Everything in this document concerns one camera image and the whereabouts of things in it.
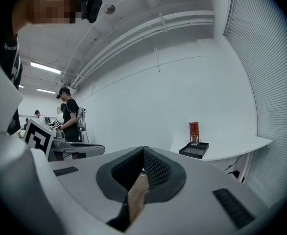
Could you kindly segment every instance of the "backpack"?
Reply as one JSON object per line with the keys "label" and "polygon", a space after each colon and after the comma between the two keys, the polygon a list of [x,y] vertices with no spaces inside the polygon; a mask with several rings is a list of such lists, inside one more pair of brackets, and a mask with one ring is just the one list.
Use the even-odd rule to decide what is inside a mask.
{"label": "backpack", "polygon": [[85,112],[86,112],[86,110],[84,108],[78,107],[77,114],[74,113],[76,115],[76,118],[77,118],[77,121],[76,121],[77,127],[79,129],[82,129],[82,131],[86,130]]}
{"label": "backpack", "polygon": [[49,117],[45,117],[45,121],[46,121],[46,125],[50,125],[51,124],[51,121],[50,121]]}

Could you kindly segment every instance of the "white wall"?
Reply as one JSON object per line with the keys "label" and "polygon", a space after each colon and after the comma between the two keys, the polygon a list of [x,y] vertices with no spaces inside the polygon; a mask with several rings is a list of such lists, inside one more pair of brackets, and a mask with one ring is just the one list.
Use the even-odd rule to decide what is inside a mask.
{"label": "white wall", "polygon": [[[158,34],[112,58],[79,87],[89,140],[106,152],[149,145],[170,149],[198,121],[202,141],[254,135],[255,104],[244,70],[197,26]],[[160,72],[154,46],[159,53]]]}
{"label": "white wall", "polygon": [[20,89],[20,93],[23,95],[23,100],[18,107],[21,126],[25,124],[26,118],[36,118],[33,115],[36,110],[45,117],[49,117],[50,120],[56,119],[57,107],[60,107],[62,102],[56,99],[55,94],[25,89]]}

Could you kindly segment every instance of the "table leg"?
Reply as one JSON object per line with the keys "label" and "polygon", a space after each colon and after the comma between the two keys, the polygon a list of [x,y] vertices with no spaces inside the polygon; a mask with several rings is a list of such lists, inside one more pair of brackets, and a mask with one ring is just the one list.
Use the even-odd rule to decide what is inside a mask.
{"label": "table leg", "polygon": [[250,168],[251,168],[251,165],[252,165],[252,162],[253,162],[253,157],[254,157],[254,152],[255,151],[252,151],[252,152],[249,152],[247,154],[247,159],[246,159],[246,163],[245,163],[245,166],[242,170],[242,173],[239,174],[239,177],[238,177],[238,180],[241,182],[241,183],[245,183],[246,181],[246,178],[248,176],[248,173],[250,171]]}

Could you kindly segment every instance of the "black t-shirt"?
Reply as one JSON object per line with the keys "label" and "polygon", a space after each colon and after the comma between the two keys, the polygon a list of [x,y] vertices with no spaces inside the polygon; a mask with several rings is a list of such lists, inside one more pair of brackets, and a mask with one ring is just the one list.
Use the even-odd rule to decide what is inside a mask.
{"label": "black t-shirt", "polygon": [[[73,98],[69,98],[66,101],[66,106],[63,112],[64,123],[71,119],[71,113],[78,114],[78,105]],[[66,138],[78,137],[78,127],[77,123],[71,125],[70,127],[63,130]]]}
{"label": "black t-shirt", "polygon": [[[18,54],[17,36],[13,35],[12,17],[7,17],[0,24],[0,66],[18,90],[23,66]],[[16,110],[7,132],[12,135],[21,128],[18,109]]]}

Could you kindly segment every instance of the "cable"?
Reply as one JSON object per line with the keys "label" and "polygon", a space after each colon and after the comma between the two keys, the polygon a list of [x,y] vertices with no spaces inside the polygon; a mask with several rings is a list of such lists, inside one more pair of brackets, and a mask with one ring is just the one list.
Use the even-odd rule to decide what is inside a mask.
{"label": "cable", "polygon": [[[72,153],[71,153],[71,154],[72,154]],[[66,157],[68,157],[68,156],[71,155],[71,154],[66,155],[65,157],[63,157],[63,159],[66,158]]]}
{"label": "cable", "polygon": [[225,169],[225,170],[228,170],[228,169],[231,168],[234,164],[236,164],[241,157],[242,157],[242,155],[237,159],[237,161],[236,161],[235,163],[233,163],[232,165],[229,165],[228,168]]}
{"label": "cable", "polygon": [[56,59],[55,61],[53,61],[53,62],[51,62],[51,63],[48,63],[47,65],[51,65],[51,64],[53,64],[53,63],[55,63],[55,62],[57,62],[57,61],[59,61],[59,59]]}

